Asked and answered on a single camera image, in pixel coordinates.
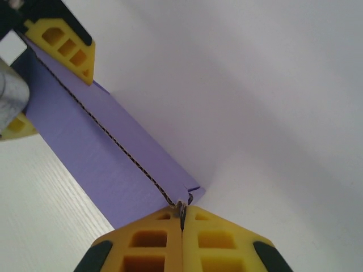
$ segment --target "purple cardboard strip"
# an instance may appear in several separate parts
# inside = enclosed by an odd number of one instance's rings
[[[117,139],[176,203],[187,201],[188,189],[198,183],[96,83],[84,84],[71,71],[29,42],[49,70],[68,88],[93,116]]]
[[[120,152],[33,52],[26,50],[13,68],[31,90],[27,117],[113,227],[167,206],[154,184]]]

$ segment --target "gray metal cylinder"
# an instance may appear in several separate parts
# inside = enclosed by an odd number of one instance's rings
[[[0,134],[25,108],[28,100],[28,85],[0,58]]]

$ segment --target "wood grain surface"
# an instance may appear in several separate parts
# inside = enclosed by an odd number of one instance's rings
[[[112,230],[36,135],[0,142],[0,271],[73,271]]]

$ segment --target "square cutout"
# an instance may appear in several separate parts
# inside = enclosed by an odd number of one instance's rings
[[[51,46],[54,46],[59,42],[61,38],[63,38],[64,32],[57,27],[48,28],[41,37]]]
[[[164,256],[126,256],[120,272],[164,272]]]
[[[171,218],[170,214],[166,213],[158,217],[158,220],[169,220]]]
[[[233,235],[225,231],[201,231],[198,233],[199,248],[236,248]]]
[[[195,220],[209,220],[209,218],[204,216],[203,214],[197,214],[195,216]]]
[[[75,43],[71,39],[68,39],[59,49],[58,52],[62,54],[62,56],[68,56],[72,50],[75,48]]]
[[[71,57],[69,61],[75,66],[80,66],[86,61],[86,58],[86,54],[82,50],[79,50],[76,54],[73,55],[73,57]]]
[[[244,272],[242,260],[223,257],[202,257],[203,272]]]
[[[139,231],[132,238],[131,248],[164,248],[168,233],[166,231]]]
[[[90,75],[90,70],[87,69],[86,71],[83,71],[82,73],[85,77],[88,77]]]

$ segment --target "white surface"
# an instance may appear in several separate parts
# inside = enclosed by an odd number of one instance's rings
[[[66,3],[97,42],[95,79],[207,187],[201,207],[295,271],[361,271],[363,2]],[[4,271],[71,270],[109,225],[39,137],[0,162]]]

